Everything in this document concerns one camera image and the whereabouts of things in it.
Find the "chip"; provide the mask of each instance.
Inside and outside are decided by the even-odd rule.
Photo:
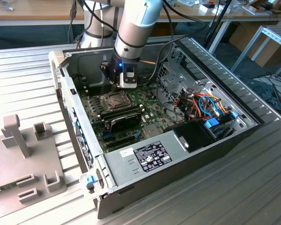
[[[155,124],[147,125],[143,128],[144,133],[148,136],[148,138],[155,137],[161,134],[161,131]]]

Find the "wooden desk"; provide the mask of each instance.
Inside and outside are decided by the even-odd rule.
[[[10,0],[10,7],[13,11],[7,11],[0,8],[0,26],[13,25],[57,25],[69,24],[69,14],[73,0]],[[199,10],[199,6],[188,7],[177,2],[175,9],[182,14],[210,22],[214,18],[213,13],[204,14]],[[189,22],[189,20],[178,16],[169,10],[173,22]],[[213,53],[226,29],[232,21],[269,21],[274,16],[254,16],[243,9],[226,14],[222,19],[222,26],[219,29],[209,52]],[[281,24],[281,15],[277,21]],[[162,9],[159,22],[168,22],[165,11]],[[77,6],[77,15],[73,24],[84,24],[84,12],[80,6]]]

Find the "blue cable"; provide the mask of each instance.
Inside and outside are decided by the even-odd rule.
[[[217,111],[220,115],[222,115],[222,112],[216,107],[216,105],[215,105],[215,103],[214,103],[214,100],[212,100],[212,98],[209,97],[209,96],[202,96],[202,97],[200,97],[200,99],[199,99],[199,107],[200,107],[200,110],[201,110],[202,112],[206,113],[207,115],[210,116],[210,118],[212,118],[212,116],[211,116],[210,113],[208,113],[208,112],[206,112],[206,111],[203,110],[203,108],[202,108],[202,106],[201,106],[201,100],[202,100],[202,98],[207,98],[207,99],[209,99],[209,100],[211,101],[211,103],[214,105],[214,108],[216,109],[216,111]]]

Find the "blue plastic clip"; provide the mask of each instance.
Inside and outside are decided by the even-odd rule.
[[[212,128],[216,125],[220,124],[219,121],[216,120],[216,118],[211,118],[211,119],[208,119],[206,122],[205,122],[205,125],[206,127],[208,128]]]
[[[238,117],[238,113],[236,111],[232,111],[232,116],[236,119]]]

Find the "open computer chassis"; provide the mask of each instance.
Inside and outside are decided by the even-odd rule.
[[[162,45],[146,45],[141,58],[155,61]],[[179,41],[155,76],[158,86],[145,82],[154,65],[140,63],[140,87],[111,92],[99,68],[111,54],[106,47],[64,51],[60,69],[81,183],[98,218],[223,157],[263,124]]]

